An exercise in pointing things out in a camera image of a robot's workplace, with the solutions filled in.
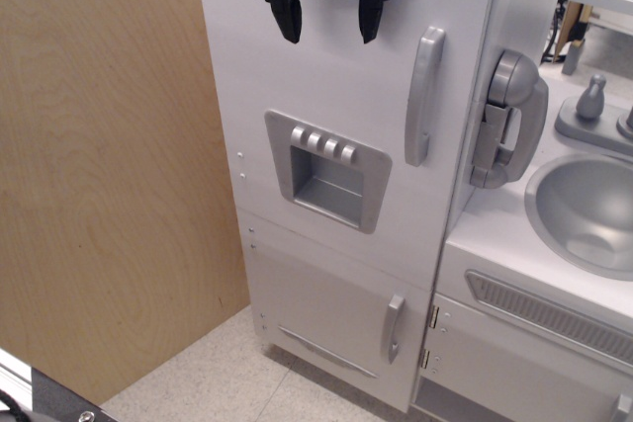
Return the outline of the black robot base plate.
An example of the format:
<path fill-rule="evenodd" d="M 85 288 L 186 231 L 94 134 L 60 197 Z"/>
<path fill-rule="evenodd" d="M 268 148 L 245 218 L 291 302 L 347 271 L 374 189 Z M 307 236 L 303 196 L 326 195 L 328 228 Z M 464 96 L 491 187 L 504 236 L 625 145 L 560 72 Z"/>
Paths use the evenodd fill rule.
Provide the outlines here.
<path fill-rule="evenodd" d="M 1 350 L 2 421 L 116 421 L 63 384 Z"/>

